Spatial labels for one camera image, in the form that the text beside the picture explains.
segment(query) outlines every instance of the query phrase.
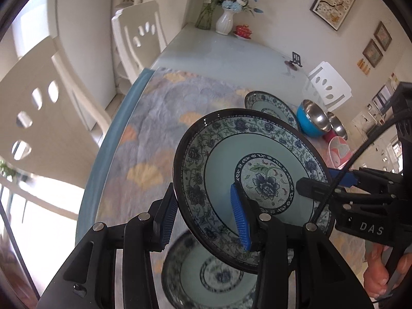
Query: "blue table edge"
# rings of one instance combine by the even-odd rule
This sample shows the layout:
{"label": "blue table edge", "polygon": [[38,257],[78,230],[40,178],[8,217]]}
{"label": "blue table edge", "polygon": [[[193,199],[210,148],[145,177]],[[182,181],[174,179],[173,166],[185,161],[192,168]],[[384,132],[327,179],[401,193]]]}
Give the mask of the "blue table edge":
{"label": "blue table edge", "polygon": [[110,166],[113,161],[117,146],[127,123],[135,110],[140,96],[146,88],[155,71],[143,69],[137,80],[131,86],[122,104],[116,113],[105,139],[97,153],[89,179],[84,189],[82,203],[76,227],[75,244],[77,245],[96,220],[100,199],[106,183]]}

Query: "screw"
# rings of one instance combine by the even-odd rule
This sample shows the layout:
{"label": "screw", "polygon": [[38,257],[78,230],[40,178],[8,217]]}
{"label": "screw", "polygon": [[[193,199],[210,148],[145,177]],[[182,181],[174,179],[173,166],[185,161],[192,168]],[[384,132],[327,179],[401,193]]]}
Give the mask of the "screw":
{"label": "screw", "polygon": [[104,228],[104,224],[102,222],[97,222],[93,224],[94,231],[100,231]]}
{"label": "screw", "polygon": [[142,212],[139,214],[138,218],[141,221],[147,221],[150,218],[150,214],[148,212]]}
{"label": "screw", "polygon": [[263,212],[259,215],[259,218],[261,221],[267,222],[267,221],[270,221],[272,217],[269,214]]}
{"label": "screw", "polygon": [[309,231],[316,231],[318,227],[316,226],[316,224],[313,223],[306,223],[306,229],[308,229]]}

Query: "black cable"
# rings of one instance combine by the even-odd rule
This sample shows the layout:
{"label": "black cable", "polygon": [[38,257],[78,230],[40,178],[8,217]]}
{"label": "black cable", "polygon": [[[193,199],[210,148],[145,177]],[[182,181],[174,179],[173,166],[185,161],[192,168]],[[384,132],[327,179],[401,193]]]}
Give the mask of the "black cable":
{"label": "black cable", "polygon": [[343,167],[342,171],[335,177],[332,181],[331,185],[329,186],[329,190],[325,194],[325,199],[319,207],[316,209],[315,213],[311,217],[310,222],[316,224],[318,218],[320,217],[322,210],[328,204],[335,188],[339,185],[345,174],[349,171],[349,168],[355,163],[355,161],[360,157],[360,155],[368,148],[370,145],[386,130],[388,130],[393,124],[403,121],[405,119],[412,119],[412,112],[409,110],[401,111],[400,113],[396,114],[396,117],[391,118],[388,122],[385,122],[382,126],[378,127],[374,132],[372,132],[369,138],[359,147],[359,149],[353,154],[353,156],[349,159],[346,165]]}

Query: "floral tablecloth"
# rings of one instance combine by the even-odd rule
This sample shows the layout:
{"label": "floral tablecloth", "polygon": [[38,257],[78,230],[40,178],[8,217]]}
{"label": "floral tablecloth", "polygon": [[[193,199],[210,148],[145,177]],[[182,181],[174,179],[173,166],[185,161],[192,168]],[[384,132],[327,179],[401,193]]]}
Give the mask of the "floral tablecloth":
{"label": "floral tablecloth", "polygon": [[[251,90],[195,74],[159,68],[148,82],[114,155],[101,197],[96,221],[108,226],[128,222],[150,204],[161,199],[172,181],[173,159],[186,130],[204,115],[225,108],[244,107]],[[327,144],[310,139],[322,157]],[[170,242],[185,230],[177,214]],[[333,231],[332,242],[359,273],[362,269],[363,241]],[[161,270],[168,251],[152,253],[152,269],[160,308],[171,308],[161,287]],[[117,269],[121,270],[121,254]],[[293,276],[291,277],[293,300]],[[121,274],[116,273],[116,307],[122,308]]]}

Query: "dining table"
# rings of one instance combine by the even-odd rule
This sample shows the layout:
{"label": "dining table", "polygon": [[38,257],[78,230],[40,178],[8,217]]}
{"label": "dining table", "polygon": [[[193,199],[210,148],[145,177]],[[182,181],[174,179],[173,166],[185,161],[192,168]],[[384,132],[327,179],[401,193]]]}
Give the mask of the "dining table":
{"label": "dining table", "polygon": [[[294,112],[304,99],[325,106],[302,68],[291,69],[290,57],[253,40],[223,36],[187,24],[144,69],[124,98],[104,138],[84,190],[76,244],[95,222],[113,226],[128,222],[161,199],[172,182],[174,155],[186,130],[210,112],[244,108],[247,93],[275,95]],[[308,138],[325,159],[328,145]],[[168,248],[187,230],[179,211],[170,244],[151,253],[160,308],[172,308],[161,285]],[[333,230],[334,243],[356,274],[364,268],[363,240]],[[116,307],[122,308],[122,252],[115,275]],[[291,277],[290,288],[294,279]],[[294,307],[290,294],[290,307]]]}

